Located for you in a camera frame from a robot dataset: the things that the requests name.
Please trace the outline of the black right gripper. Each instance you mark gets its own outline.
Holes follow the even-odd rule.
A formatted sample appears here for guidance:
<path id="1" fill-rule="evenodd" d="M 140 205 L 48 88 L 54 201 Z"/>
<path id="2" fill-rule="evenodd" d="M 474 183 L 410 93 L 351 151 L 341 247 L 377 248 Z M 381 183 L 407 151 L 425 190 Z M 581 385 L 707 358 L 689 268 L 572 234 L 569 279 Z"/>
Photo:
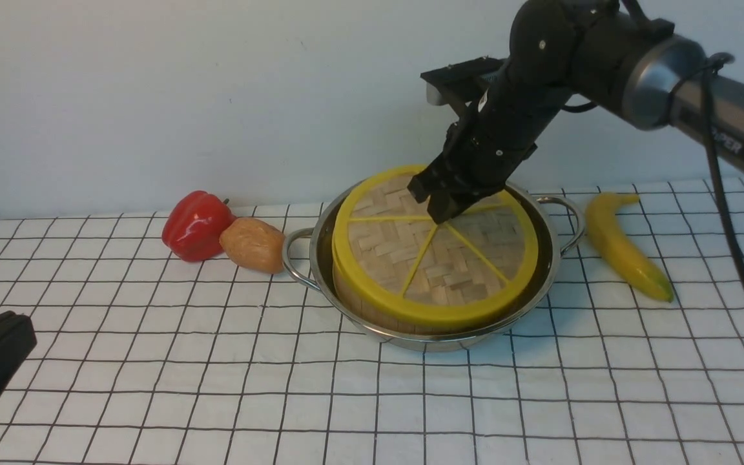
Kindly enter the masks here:
<path id="1" fill-rule="evenodd" d="M 561 85 L 498 77 L 470 104 L 442 155 L 411 177 L 408 190 L 428 204 L 434 223 L 454 220 L 501 191 L 572 95 Z"/>

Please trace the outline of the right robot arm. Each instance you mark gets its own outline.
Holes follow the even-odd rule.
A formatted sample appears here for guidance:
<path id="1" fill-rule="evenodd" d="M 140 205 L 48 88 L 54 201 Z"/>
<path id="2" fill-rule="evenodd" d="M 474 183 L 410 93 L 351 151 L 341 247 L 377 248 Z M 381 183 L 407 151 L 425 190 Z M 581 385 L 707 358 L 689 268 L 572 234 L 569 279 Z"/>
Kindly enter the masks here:
<path id="1" fill-rule="evenodd" d="M 505 188 L 559 112 L 602 108 L 639 130 L 671 126 L 744 173 L 744 83 L 636 1 L 526 1 L 509 55 L 422 74 L 459 120 L 408 185 L 446 223 Z"/>

